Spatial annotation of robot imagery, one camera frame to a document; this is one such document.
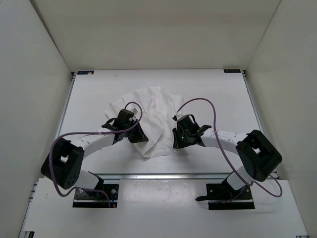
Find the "white pleated skirt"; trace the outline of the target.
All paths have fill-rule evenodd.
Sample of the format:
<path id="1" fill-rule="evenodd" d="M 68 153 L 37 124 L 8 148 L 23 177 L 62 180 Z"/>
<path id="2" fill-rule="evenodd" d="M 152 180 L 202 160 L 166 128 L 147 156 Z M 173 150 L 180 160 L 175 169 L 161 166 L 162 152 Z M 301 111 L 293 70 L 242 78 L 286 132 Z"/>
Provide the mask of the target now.
<path id="1" fill-rule="evenodd" d="M 174 153 L 173 132 L 176 122 L 172 119 L 184 103 L 182 95 L 171 94 L 167 87 L 156 86 L 139 89 L 109 103 L 107 119 L 114 118 L 129 102 L 138 103 L 143 112 L 140 126 L 148 142 L 134 144 L 145 158 L 168 156 Z"/>

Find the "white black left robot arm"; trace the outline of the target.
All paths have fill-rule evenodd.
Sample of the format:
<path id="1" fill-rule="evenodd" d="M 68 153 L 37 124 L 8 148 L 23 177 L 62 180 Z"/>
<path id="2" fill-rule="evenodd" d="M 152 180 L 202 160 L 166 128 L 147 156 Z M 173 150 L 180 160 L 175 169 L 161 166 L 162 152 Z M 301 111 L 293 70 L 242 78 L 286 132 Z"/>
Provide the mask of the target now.
<path id="1" fill-rule="evenodd" d="M 130 143 L 148 142 L 135 114 L 127 109 L 109 119 L 94 134 L 83 135 L 74 140 L 61 138 L 53 147 L 52 166 L 57 185 L 69 189 L 75 185 L 80 175 L 83 160 L 104 147 L 127 138 Z"/>

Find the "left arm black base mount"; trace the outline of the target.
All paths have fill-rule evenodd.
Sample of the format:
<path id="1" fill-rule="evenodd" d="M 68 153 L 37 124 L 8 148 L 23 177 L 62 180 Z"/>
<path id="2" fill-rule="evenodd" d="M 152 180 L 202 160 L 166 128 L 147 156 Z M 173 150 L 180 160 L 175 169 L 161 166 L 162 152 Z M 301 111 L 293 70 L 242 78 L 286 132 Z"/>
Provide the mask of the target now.
<path id="1" fill-rule="evenodd" d="M 95 191 L 75 191 L 73 208 L 117 208 L 119 184 L 108 183 L 98 177 Z"/>

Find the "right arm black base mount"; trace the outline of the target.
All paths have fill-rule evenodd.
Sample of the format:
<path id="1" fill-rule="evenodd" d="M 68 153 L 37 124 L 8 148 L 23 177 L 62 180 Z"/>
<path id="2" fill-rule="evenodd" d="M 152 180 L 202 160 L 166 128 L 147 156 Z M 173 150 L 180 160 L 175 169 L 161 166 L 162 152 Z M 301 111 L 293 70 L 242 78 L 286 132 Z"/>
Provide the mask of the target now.
<path id="1" fill-rule="evenodd" d="M 224 183 L 207 183 L 207 194 L 197 197 L 198 202 L 207 201 L 209 210 L 253 210 L 255 209 L 251 189 L 244 186 L 232 189 Z"/>

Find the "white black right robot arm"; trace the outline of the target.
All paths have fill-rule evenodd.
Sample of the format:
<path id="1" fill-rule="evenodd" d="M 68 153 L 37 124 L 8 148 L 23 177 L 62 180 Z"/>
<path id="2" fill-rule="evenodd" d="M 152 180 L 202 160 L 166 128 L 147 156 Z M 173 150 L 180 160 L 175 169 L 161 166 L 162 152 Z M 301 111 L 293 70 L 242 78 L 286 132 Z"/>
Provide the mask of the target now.
<path id="1" fill-rule="evenodd" d="M 254 182 L 263 182 L 282 162 L 282 156 L 259 130 L 235 133 L 216 130 L 211 125 L 199 126 L 193 115 L 174 116 L 173 148 L 182 149 L 193 145 L 218 148 L 229 163 L 225 152 L 239 156 L 242 166 L 223 182 L 222 194 L 234 198 L 240 189 Z"/>

